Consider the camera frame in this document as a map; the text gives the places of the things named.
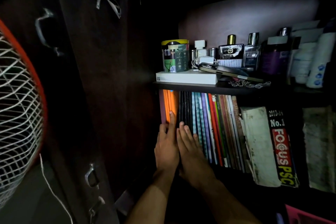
pink wall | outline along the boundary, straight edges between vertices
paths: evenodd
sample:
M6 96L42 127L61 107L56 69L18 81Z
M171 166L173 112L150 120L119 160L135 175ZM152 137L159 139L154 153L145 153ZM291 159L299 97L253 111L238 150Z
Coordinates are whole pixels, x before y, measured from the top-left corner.
M188 12L179 23L179 38L207 40L207 48L226 44L235 34L247 44L249 33L260 32L259 43L280 27L313 20L318 0L225 0Z

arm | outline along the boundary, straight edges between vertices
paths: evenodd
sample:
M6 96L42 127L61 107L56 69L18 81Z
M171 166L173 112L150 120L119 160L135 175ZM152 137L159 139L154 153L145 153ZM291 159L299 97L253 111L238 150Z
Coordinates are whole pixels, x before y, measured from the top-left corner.
M179 164L179 148L176 142L176 118L170 111L168 132L166 124L160 125L154 149L157 171L153 183L146 189L132 209L125 224L163 223L170 187Z
M181 176L195 187L207 202L218 224L259 224L260 222L216 179L199 145L197 134L191 135L181 122L177 143L183 170Z

chain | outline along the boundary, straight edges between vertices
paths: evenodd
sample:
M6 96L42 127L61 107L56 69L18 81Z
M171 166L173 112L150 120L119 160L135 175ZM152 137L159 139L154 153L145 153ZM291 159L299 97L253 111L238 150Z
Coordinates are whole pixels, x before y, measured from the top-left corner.
M249 81L246 81L244 79L240 79L239 81L229 82L229 84L231 84L233 87L242 87L242 86L245 86L245 87L249 87L249 88L260 89L260 88L265 87L265 86L270 86L271 82L252 84Z

hand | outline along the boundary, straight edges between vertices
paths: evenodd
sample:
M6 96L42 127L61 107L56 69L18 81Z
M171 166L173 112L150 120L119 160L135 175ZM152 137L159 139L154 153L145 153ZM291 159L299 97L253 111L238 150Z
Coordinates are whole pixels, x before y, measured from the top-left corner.
M180 157L175 136L176 117L172 111L169 112L169 115L170 124L160 125L154 154L157 171L169 171L174 175L180 162Z
M197 134L192 136L189 127L180 122L176 135L183 166L180 175L198 190L210 186L216 177L203 155Z

smartphone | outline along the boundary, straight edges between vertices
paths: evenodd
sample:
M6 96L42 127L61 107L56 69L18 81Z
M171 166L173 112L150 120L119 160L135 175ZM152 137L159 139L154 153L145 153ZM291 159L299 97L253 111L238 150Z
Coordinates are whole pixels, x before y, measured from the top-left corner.
M234 78L244 79L247 81L264 82L263 79L250 77L243 70L239 68L234 68L234 67L225 67L225 66L220 66L217 64L210 65L207 63L201 63L198 65L198 69L204 72L208 72L208 73L221 74L221 75L230 76Z

